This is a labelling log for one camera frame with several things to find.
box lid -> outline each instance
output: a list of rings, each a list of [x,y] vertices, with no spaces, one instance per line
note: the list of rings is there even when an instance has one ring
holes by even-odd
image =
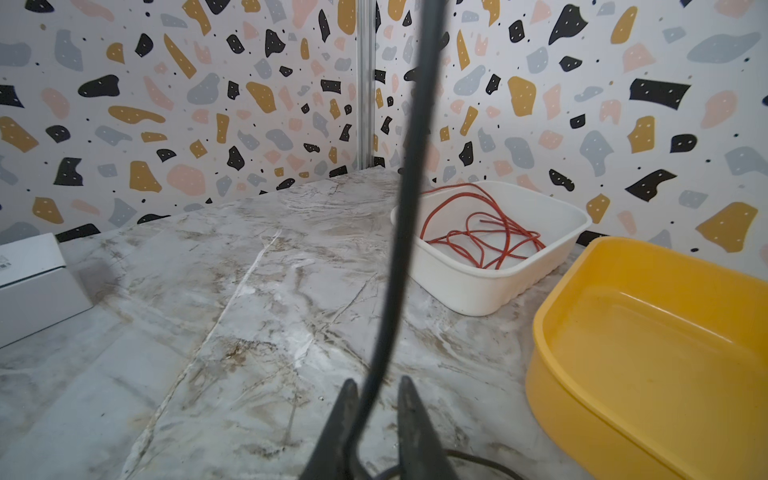
[[[53,233],[0,245],[0,288],[66,266]]]

patterned wall panel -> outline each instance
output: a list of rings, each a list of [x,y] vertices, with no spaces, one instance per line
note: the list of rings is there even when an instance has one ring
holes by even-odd
[[[450,1],[428,184],[516,183],[768,279],[768,2]],[[395,169],[421,2],[378,5],[375,148]]]
[[[354,2],[27,0],[0,14],[0,243],[354,168]]]

marble surface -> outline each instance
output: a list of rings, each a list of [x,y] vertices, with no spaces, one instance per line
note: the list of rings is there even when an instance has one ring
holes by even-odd
[[[365,170],[62,244],[96,306],[0,349],[0,476],[297,477],[343,381],[365,376],[398,178]],[[531,480],[590,478],[525,398],[533,315],[580,251],[487,317],[409,281],[359,450],[371,472],[396,462],[407,374],[444,446]]]

red cable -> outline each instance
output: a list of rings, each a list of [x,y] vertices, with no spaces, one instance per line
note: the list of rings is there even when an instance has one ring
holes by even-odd
[[[452,201],[457,200],[459,198],[467,197],[467,198],[474,198],[476,200],[480,200],[484,202],[485,204],[489,205],[490,208],[495,210],[497,213],[497,217],[494,217],[493,215],[487,213],[487,212],[474,212],[472,214],[469,214],[466,221],[464,222],[466,230],[451,230],[446,235],[443,235],[442,237],[437,237],[432,240],[426,240],[426,243],[429,243],[430,245],[440,244],[440,245],[447,245],[448,247],[451,247],[453,251],[455,251],[459,256],[465,258],[468,260],[473,266],[477,268],[487,269],[491,265],[496,265],[495,269],[499,270],[502,267],[502,263],[504,260],[506,260],[508,257],[519,259],[519,260],[525,260],[527,257],[523,257],[520,255],[514,255],[512,252],[514,252],[517,248],[520,246],[531,242],[533,243],[536,251],[540,251],[541,249],[545,248],[545,245],[539,240],[539,237],[541,236],[538,232],[534,232],[531,230],[526,230],[525,228],[521,227],[517,222],[515,222],[513,219],[508,217],[500,208],[498,203],[496,203],[496,200],[485,190],[483,190],[479,185],[476,184],[456,184],[456,185],[446,185],[444,187],[438,187],[434,190],[430,190],[427,192],[424,192],[424,194],[430,194],[436,191],[444,190],[446,188],[458,188],[458,187],[467,187],[471,186],[478,190],[480,190],[485,196],[483,197],[480,194],[476,194],[473,192],[460,192],[458,194],[452,195],[448,200],[445,200],[441,204],[437,206],[424,220],[424,225],[422,226],[422,232],[419,235],[419,238],[424,240],[424,234],[427,231],[427,225],[429,224],[429,221],[446,205],[450,204]],[[503,227],[500,230],[472,230],[469,228],[469,221],[476,215],[482,215],[485,217],[491,218],[491,220],[480,220],[480,223],[489,223],[491,225],[496,225],[499,227]],[[475,234],[476,233],[506,233],[505,236],[505,243],[503,249],[498,249],[492,245],[488,245],[486,242],[478,238]],[[475,257],[469,253],[469,251],[462,247],[461,245],[458,245],[456,243],[451,242],[451,237],[456,236],[465,236],[468,237],[480,250],[480,260],[475,259]],[[524,237],[524,239],[517,244],[515,244],[513,247],[510,247],[512,244],[512,235],[518,235],[521,237]],[[494,250],[495,252],[499,252],[501,255],[496,257],[495,259],[491,260],[488,263],[485,263],[485,247],[489,248],[490,250]]]

white container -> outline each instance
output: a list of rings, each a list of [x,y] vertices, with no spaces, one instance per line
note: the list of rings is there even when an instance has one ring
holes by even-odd
[[[92,306],[53,233],[0,245],[0,347]]]
[[[447,188],[422,195],[416,223],[416,248],[409,273],[424,290],[449,309],[462,315],[484,316],[498,310],[563,263],[578,236],[592,225],[592,220],[580,208],[527,188],[490,180],[475,184],[487,191],[508,217],[527,230],[539,232],[540,240],[546,247],[536,252],[530,242],[526,243],[515,250],[515,254],[528,259],[508,258],[500,270],[483,270],[471,266],[450,247],[427,244],[419,239],[419,234],[427,216],[439,204],[463,191],[482,194],[470,186]],[[463,197],[452,201],[429,221],[424,238],[430,240],[450,230],[465,230],[467,216],[476,211],[495,215],[495,211],[480,200]],[[390,214],[392,224],[396,216],[397,208],[394,208]],[[477,225],[477,220],[471,223],[472,228]],[[504,237],[503,233],[493,233],[483,240],[494,247],[503,247]],[[520,241],[522,237],[513,236],[512,239]],[[467,247],[473,254],[479,253],[468,240],[457,240],[456,243]],[[486,263],[498,256],[489,249],[486,249],[486,255]]]

